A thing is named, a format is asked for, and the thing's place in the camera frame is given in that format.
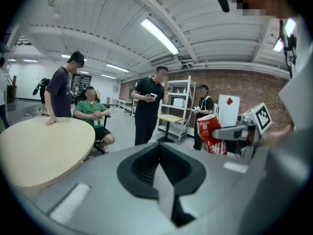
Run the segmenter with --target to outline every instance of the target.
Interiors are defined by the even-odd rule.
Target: black shirt
[[[150,115],[153,118],[157,117],[160,100],[164,96],[164,87],[161,84],[156,84],[152,78],[143,78],[137,84],[135,91],[139,92],[140,95],[156,94],[157,98],[154,102],[147,103],[146,101],[139,100],[136,114]]]
[[[199,100],[199,107],[201,108],[201,110],[209,110],[209,111],[213,111],[214,109],[214,103],[213,103],[213,100],[212,98],[208,98],[207,100],[205,100],[206,97],[202,97],[200,100]],[[201,118],[201,117],[204,117],[206,116],[206,114],[197,114],[197,119]]]
[[[41,87],[40,87],[40,92],[41,93],[44,93],[45,92],[45,87],[48,86],[50,82],[50,79],[46,79],[42,84],[41,84]]]
[[[68,72],[64,67],[60,67],[53,75],[47,92],[51,93],[51,104],[56,117],[70,118],[70,89]]]

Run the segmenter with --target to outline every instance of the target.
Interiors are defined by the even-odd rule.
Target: short hair
[[[67,62],[70,63],[70,62],[72,62],[72,61],[81,64],[82,67],[83,67],[84,64],[85,64],[84,56],[83,56],[83,54],[80,53],[79,51],[74,52],[74,53],[71,55],[71,57],[68,59]]]
[[[88,90],[94,90],[94,87],[88,86],[88,87],[86,88],[86,91],[88,91]]]
[[[4,65],[4,63],[5,63],[5,59],[4,59],[4,57],[1,57],[0,58],[0,67],[2,67]]]
[[[206,85],[206,84],[200,84],[197,86],[197,89],[200,89],[200,88],[204,88],[207,90],[207,92],[209,92],[209,87]]]
[[[156,68],[156,72],[160,71],[160,70],[166,70],[168,72],[168,68],[164,65],[159,65],[157,68]]]

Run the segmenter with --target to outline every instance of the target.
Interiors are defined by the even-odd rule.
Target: navy t-shirt
[[[70,118],[70,89],[69,76],[64,67],[60,67],[53,75],[47,92],[51,93],[51,103],[54,115],[56,117]]]
[[[164,96],[164,87],[161,84],[156,84],[152,78],[143,78],[139,81],[135,91],[139,92],[141,95],[150,93],[157,95],[156,100],[151,103],[140,100],[136,108],[136,114],[157,118],[157,111],[160,105],[160,100],[163,99]]]

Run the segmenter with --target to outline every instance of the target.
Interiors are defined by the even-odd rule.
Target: beige tabletop
[[[177,117],[177,116],[173,116],[169,114],[162,114],[162,115],[158,115],[157,117],[161,120],[168,121],[170,123],[176,123],[178,121],[183,120],[183,118],[181,117]]]
[[[67,117],[46,126],[46,117],[17,123],[0,134],[0,162],[9,182],[22,189],[43,188],[73,171],[95,140],[88,123]]]

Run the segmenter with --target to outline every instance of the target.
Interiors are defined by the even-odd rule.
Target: green shirt
[[[104,107],[103,104],[100,104],[96,101],[94,101],[93,104],[90,104],[88,102],[88,100],[78,102],[77,106],[74,109],[74,111],[80,111],[80,112],[87,114],[87,115],[92,115],[94,112],[97,112],[97,111],[103,112],[106,110],[107,110],[107,108]],[[102,126],[100,123],[100,118],[98,118],[98,125],[94,125],[93,120],[91,120],[91,119],[81,119],[81,120],[87,122],[93,128],[98,128],[98,127]]]

